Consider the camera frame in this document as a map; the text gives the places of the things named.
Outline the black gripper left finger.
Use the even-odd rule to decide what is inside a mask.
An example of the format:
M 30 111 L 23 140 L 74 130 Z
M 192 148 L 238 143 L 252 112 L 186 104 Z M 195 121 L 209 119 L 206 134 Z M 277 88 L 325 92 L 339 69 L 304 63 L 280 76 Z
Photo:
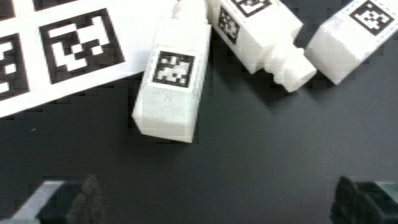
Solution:
M 105 224 L 105 205 L 97 178 L 46 180 L 7 224 Z

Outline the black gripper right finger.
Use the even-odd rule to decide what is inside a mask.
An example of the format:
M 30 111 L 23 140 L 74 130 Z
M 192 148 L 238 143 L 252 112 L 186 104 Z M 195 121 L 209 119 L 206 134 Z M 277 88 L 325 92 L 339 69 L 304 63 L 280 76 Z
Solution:
M 398 183 L 341 176 L 330 208 L 332 224 L 398 224 Z

